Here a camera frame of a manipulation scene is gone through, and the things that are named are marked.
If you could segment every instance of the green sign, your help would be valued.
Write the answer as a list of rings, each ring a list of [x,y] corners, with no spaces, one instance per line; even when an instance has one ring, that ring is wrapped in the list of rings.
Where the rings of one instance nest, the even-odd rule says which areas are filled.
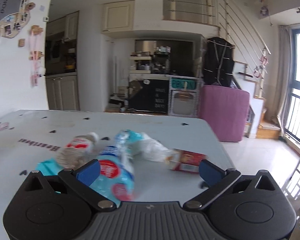
[[[187,90],[195,90],[197,87],[197,80],[194,79],[179,79],[172,78],[171,85],[174,89],[185,89],[185,83],[187,82]]]

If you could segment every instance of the white table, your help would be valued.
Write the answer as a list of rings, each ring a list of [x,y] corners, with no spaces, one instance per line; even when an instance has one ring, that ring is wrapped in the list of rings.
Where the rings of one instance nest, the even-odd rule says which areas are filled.
[[[62,147],[74,136],[94,131],[100,138],[111,138],[110,141],[100,141],[98,148],[102,150],[114,143],[113,138],[119,130],[131,129],[147,133],[167,148],[206,154],[212,163],[222,169],[234,167],[209,125],[201,119],[20,110],[6,115],[0,122],[9,122],[9,128],[14,127],[12,130],[0,131],[0,240],[8,240],[2,224],[3,213],[26,178],[19,173],[34,170],[37,163],[56,154],[47,147],[30,146],[29,143],[20,142],[20,139]],[[136,201],[179,201],[182,205],[202,192],[199,188],[202,181],[199,175],[171,171],[164,163],[149,162],[140,157],[135,159],[134,168]]]

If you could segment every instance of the storage box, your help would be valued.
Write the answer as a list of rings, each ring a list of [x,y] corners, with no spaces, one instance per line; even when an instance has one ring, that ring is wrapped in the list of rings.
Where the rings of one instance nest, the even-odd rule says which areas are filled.
[[[186,171],[190,173],[199,173],[199,165],[202,160],[207,158],[201,153],[188,152],[174,149],[175,155],[168,158],[169,169],[173,171]]]

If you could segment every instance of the plastic bottle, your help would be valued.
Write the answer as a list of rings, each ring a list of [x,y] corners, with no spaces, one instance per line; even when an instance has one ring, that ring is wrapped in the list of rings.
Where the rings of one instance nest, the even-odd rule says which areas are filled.
[[[76,136],[57,154],[56,161],[64,168],[76,170],[89,161],[98,141],[94,132]]]
[[[106,147],[98,156],[101,166],[100,176],[90,188],[115,202],[133,200],[134,175],[128,149],[129,143],[138,140],[140,134],[121,130],[115,136],[115,146]]]

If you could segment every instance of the photo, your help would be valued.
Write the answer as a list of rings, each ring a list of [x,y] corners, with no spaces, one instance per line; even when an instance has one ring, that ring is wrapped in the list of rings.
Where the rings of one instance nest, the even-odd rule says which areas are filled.
[[[9,36],[12,34],[12,30],[11,30],[11,25],[8,24],[4,27],[4,35],[5,36]]]
[[[16,15],[14,15],[14,14],[9,15],[9,16],[5,17],[4,21],[8,22],[8,23],[13,23],[16,21]]]
[[[26,1],[25,0],[21,0],[20,8],[24,9],[25,6],[26,6]]]
[[[13,26],[13,30],[20,32],[21,31],[21,24],[20,23],[15,23],[14,26]]]
[[[35,7],[35,3],[34,3],[34,2],[31,2],[31,3],[27,4],[27,6],[26,6],[26,11],[30,11],[30,10],[32,10],[34,7]]]
[[[24,13],[21,15],[21,21],[22,22],[26,22],[28,20],[29,14],[28,13]]]

